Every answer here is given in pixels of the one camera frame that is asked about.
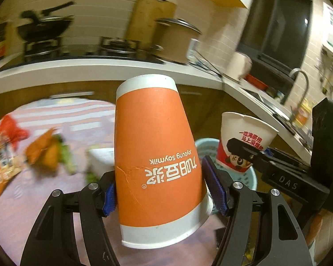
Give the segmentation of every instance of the kitchen counter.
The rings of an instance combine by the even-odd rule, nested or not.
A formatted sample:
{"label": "kitchen counter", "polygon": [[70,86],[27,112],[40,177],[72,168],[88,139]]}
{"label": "kitchen counter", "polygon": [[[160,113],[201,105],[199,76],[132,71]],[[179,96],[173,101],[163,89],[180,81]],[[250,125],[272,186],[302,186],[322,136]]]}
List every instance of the kitchen counter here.
{"label": "kitchen counter", "polygon": [[[2,67],[16,56],[0,61]],[[222,80],[190,65],[165,62],[164,65],[115,59],[68,59],[39,62],[18,66],[0,72],[0,94],[39,85],[78,81],[124,81],[142,74],[170,76],[180,85],[198,86],[223,90],[248,108],[258,118],[279,130],[279,136],[304,161],[310,162],[311,154],[302,144],[272,117],[271,112],[258,100],[241,89],[240,85],[227,79]]]}

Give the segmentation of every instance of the red container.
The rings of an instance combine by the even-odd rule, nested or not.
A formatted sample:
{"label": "red container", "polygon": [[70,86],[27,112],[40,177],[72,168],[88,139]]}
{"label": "red container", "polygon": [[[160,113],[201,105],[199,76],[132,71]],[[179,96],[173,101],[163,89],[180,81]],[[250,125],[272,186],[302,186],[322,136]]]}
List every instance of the red container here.
{"label": "red container", "polygon": [[245,80],[262,91],[265,91],[266,88],[268,87],[268,85],[264,84],[262,81],[253,77],[251,74],[247,74],[245,76]]}

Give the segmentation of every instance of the gas stove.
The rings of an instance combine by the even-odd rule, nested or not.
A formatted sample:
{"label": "gas stove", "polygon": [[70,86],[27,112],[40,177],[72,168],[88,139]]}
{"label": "gas stove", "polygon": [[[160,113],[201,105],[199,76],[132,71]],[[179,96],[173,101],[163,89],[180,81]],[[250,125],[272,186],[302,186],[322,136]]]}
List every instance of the gas stove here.
{"label": "gas stove", "polygon": [[100,37],[97,45],[61,45],[61,38],[25,43],[23,54],[0,68],[0,72],[17,66],[68,59],[117,59],[164,64],[148,51],[139,49],[139,41]]}
{"label": "gas stove", "polygon": [[24,62],[52,59],[60,56],[61,37],[39,42],[26,42],[23,46]]}

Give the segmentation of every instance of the bottle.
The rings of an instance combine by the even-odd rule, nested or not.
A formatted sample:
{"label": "bottle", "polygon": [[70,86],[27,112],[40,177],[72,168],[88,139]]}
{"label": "bottle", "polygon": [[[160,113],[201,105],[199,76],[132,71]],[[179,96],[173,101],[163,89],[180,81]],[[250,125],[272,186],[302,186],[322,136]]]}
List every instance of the bottle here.
{"label": "bottle", "polygon": [[295,126],[302,128],[306,122],[308,117],[310,117],[310,114],[312,112],[313,103],[308,102],[307,99],[303,100],[298,113],[296,114],[294,124]]}

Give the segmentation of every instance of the pan handle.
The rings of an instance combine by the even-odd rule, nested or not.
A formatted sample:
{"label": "pan handle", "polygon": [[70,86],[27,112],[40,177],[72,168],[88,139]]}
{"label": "pan handle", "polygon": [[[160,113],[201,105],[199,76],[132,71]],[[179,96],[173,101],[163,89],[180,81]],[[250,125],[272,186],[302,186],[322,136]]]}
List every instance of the pan handle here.
{"label": "pan handle", "polygon": [[22,19],[31,19],[34,24],[39,23],[39,19],[38,19],[36,13],[33,12],[32,10],[27,10],[27,11],[21,12],[20,18],[22,18]]}
{"label": "pan handle", "polygon": [[170,27],[170,25],[168,23],[165,23],[165,22],[157,21],[157,23],[160,24],[160,25],[163,25],[163,26]]}
{"label": "pan handle", "polygon": [[153,49],[153,50],[157,50],[157,51],[163,51],[164,50],[164,48],[162,46],[159,46],[159,45],[153,45],[150,48]]}
{"label": "pan handle", "polygon": [[65,7],[69,7],[69,6],[74,5],[74,4],[75,4],[75,1],[70,1],[68,3],[65,3],[65,4],[57,6],[57,7],[42,10],[41,14],[44,15],[44,16],[48,16],[53,11],[57,11],[57,10],[65,8]]}

